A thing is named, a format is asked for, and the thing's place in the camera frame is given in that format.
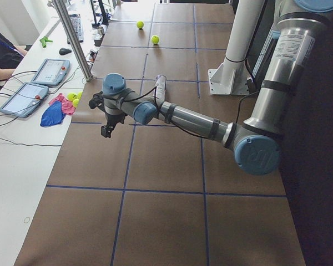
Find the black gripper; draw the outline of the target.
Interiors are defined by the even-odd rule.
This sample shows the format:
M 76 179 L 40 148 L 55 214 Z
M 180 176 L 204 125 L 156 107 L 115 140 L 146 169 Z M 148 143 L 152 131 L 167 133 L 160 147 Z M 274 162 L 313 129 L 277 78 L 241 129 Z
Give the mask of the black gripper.
M 116 125 L 118 123 L 124 124 L 125 113 L 121 113 L 119 115 L 106 114 L 105 118 L 107 120 L 107 124 L 101 127 L 100 133 L 103 137 L 111 138 L 112 131 Z

